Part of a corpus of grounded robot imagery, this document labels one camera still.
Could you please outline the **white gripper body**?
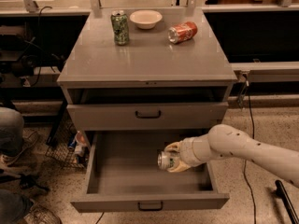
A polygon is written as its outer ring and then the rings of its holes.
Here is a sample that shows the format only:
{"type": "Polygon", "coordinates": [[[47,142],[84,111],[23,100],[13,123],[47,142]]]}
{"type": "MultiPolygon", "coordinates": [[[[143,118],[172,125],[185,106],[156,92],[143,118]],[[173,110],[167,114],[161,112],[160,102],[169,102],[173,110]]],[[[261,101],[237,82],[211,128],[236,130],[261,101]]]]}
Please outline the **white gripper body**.
{"type": "Polygon", "coordinates": [[[191,167],[199,166],[209,160],[207,136],[185,138],[180,143],[180,159],[191,167]]]}

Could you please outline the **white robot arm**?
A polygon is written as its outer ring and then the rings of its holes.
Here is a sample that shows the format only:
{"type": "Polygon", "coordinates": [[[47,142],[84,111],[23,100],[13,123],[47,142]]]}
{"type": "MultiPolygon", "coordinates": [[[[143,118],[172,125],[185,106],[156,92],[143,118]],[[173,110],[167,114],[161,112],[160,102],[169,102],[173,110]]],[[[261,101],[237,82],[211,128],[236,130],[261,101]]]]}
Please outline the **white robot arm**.
{"type": "Polygon", "coordinates": [[[178,173],[225,158],[251,161],[299,188],[298,151],[257,141],[225,124],[212,127],[207,134],[167,145],[158,155],[158,166],[170,173],[178,173]]]}

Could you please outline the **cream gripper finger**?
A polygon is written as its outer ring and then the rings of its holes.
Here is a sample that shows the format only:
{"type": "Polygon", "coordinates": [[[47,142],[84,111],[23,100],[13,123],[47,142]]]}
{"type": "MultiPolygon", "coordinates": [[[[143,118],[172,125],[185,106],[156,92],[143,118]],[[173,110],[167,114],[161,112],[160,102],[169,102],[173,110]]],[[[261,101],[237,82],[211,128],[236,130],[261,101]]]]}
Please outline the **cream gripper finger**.
{"type": "Polygon", "coordinates": [[[190,169],[190,166],[183,163],[183,164],[179,164],[177,167],[168,168],[167,171],[169,173],[180,173],[180,172],[184,172],[188,169],[190,169]]]}
{"type": "Polygon", "coordinates": [[[180,152],[180,142],[174,142],[174,143],[171,143],[171,144],[167,145],[164,148],[164,151],[165,152],[176,152],[176,153],[179,153],[180,152]]]}

